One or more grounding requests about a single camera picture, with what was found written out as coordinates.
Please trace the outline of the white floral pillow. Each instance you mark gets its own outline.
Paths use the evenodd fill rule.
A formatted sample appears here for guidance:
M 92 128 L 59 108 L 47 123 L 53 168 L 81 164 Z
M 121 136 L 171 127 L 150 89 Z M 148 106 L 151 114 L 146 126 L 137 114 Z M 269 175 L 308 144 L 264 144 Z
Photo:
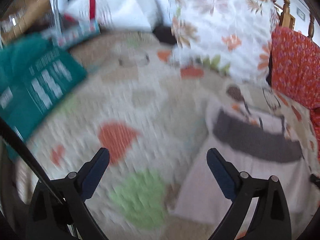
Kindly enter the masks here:
M 267 85 L 272 31 L 279 23 L 271 0 L 169 0 L 177 44 L 169 62 L 195 63 L 240 82 Z

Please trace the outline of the orange floral pillow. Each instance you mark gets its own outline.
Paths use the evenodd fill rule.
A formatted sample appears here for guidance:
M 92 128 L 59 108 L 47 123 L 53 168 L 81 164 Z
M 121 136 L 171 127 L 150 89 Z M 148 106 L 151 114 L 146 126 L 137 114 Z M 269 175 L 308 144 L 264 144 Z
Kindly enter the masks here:
M 307 128 L 315 138 L 306 143 L 319 154 L 319 46 L 287 27 L 276 27 L 271 37 L 268 83 L 296 122 L 307 115 Z

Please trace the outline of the heart patterned quilt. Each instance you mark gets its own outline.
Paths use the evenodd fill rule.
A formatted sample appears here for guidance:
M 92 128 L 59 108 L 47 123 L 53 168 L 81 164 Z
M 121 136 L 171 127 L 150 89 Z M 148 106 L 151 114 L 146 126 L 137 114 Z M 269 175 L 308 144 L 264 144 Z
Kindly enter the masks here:
M 310 175 L 319 173 L 317 153 L 306 143 L 315 138 L 307 115 L 296 122 L 269 87 L 236 83 L 198 66 L 173 67 L 170 53 L 146 33 L 100 35 L 72 49 L 88 76 L 28 140 L 52 179 L 77 171 L 99 148 L 109 150 L 110 164 L 86 202 L 109 239 L 208 239 L 213 233 L 217 225 L 172 214 L 208 138 L 211 98 L 236 111 L 245 107 L 284 118 L 285 133 L 296 134 Z M 312 184 L 310 199 L 312 219 L 319 207 Z M 293 238 L 307 225 L 291 224 Z

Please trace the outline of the teal fabric bundle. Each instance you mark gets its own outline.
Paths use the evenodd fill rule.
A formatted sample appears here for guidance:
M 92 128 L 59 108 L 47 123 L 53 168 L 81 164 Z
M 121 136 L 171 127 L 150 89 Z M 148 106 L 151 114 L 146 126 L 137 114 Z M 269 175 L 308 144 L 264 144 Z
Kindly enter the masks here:
M 1 92 L 45 52 L 53 47 L 40 34 L 27 35 L 1 50 Z

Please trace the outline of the brown cardboard box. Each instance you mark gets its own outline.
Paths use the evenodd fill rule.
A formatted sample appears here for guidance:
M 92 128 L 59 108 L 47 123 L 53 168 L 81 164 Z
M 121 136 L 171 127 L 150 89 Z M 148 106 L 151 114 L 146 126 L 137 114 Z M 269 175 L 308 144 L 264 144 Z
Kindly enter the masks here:
M 9 44 L 22 36 L 50 9 L 50 0 L 14 0 L 1 16 L 2 43 Z

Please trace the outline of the green cardboard box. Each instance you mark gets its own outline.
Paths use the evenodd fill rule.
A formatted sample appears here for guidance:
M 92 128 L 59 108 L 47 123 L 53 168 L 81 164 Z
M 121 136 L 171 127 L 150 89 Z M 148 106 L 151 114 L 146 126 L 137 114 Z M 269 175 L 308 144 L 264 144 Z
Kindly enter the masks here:
M 22 70 L 1 93 L 1 118 L 27 141 L 44 118 L 87 75 L 65 50 L 54 47 Z

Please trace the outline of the teal box with coloured dots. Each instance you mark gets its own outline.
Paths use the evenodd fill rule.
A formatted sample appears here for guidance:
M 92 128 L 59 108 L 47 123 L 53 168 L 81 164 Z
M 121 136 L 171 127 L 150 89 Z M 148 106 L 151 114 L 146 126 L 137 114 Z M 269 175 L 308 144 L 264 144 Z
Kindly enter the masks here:
M 53 43 L 56 46 L 67 50 L 99 34 L 100 28 L 96 20 L 81 22 L 78 25 L 67 29 L 61 36 L 54 38 Z

